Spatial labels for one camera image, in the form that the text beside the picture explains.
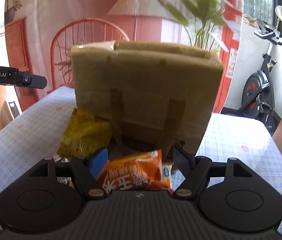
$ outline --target lampshade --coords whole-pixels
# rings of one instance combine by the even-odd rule
[[[174,20],[158,0],[118,0],[108,15],[153,16]]]

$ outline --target exercise bike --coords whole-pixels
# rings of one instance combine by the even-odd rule
[[[274,45],[282,46],[282,42],[279,41],[281,34],[277,30],[279,22],[282,21],[281,5],[276,6],[275,13],[278,17],[276,27],[257,20],[260,31],[254,31],[254,34],[271,43],[268,52],[262,55],[264,60],[261,69],[247,79],[242,93],[241,107],[237,111],[239,116],[261,121],[271,135],[281,120],[275,110],[274,91],[270,77],[270,72],[277,63],[270,56],[271,50]]]

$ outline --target potted plant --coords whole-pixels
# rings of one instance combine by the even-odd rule
[[[187,12],[183,13],[166,0],[159,0],[181,24],[189,38],[189,45],[205,50],[228,51],[225,44],[218,38],[220,26],[228,26],[223,18],[226,0],[181,0]]]
[[[9,8],[9,0],[6,0],[6,11],[5,11],[5,24],[14,20],[14,15],[17,10],[22,7],[20,0],[13,0],[12,6]]]

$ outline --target metal screw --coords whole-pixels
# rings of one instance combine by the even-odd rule
[[[104,191],[99,188],[94,188],[94,189],[89,190],[89,195],[91,197],[101,197],[104,195]]]
[[[176,194],[180,197],[188,197],[191,196],[192,192],[187,188],[181,188],[176,191]]]

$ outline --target exercise bike flywheel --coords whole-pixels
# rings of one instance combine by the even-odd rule
[[[258,70],[257,72],[253,73],[247,79],[243,93],[242,93],[242,101],[241,105],[243,105],[247,100],[251,98],[253,93],[263,84],[267,83],[268,79],[263,71]],[[257,118],[259,115],[258,105],[256,103],[256,99],[254,98],[247,107],[242,110],[242,115],[248,118]]]

